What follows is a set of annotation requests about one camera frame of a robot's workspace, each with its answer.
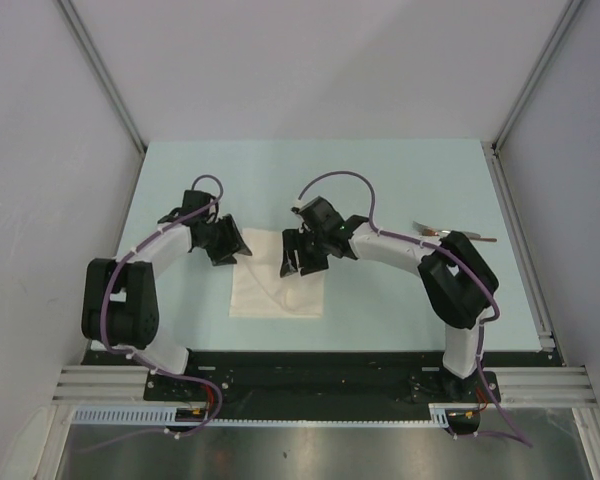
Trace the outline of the white cloth napkin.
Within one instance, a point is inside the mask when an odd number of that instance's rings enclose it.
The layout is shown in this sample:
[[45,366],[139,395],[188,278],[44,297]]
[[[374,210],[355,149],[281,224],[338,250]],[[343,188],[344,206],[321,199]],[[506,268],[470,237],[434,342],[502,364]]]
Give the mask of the white cloth napkin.
[[229,315],[236,318],[320,318],[324,313],[322,273],[279,276],[282,235],[245,228],[242,236],[251,250],[233,268]]

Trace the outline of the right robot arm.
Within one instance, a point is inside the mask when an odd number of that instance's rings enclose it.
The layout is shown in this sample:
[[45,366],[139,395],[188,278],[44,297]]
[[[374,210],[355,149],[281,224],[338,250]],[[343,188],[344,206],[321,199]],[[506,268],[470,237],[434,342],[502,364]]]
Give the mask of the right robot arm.
[[452,231],[433,241],[383,231],[369,217],[343,218],[320,196],[292,212],[301,225],[282,231],[282,278],[325,271],[331,257],[377,262],[417,276],[445,323],[443,393],[464,401],[476,391],[481,324],[488,310],[498,312],[499,280],[467,235]]

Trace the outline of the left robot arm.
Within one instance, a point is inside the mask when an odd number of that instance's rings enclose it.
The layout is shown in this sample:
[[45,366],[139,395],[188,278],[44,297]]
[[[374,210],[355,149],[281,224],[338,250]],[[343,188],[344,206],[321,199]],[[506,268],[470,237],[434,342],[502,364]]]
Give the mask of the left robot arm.
[[203,250],[214,267],[250,256],[230,214],[219,214],[219,196],[184,192],[182,204],[162,217],[148,238],[117,258],[96,258],[87,267],[81,331],[153,370],[168,373],[166,387],[177,398],[194,397],[200,374],[187,366],[189,351],[160,326],[156,280],[178,259]]

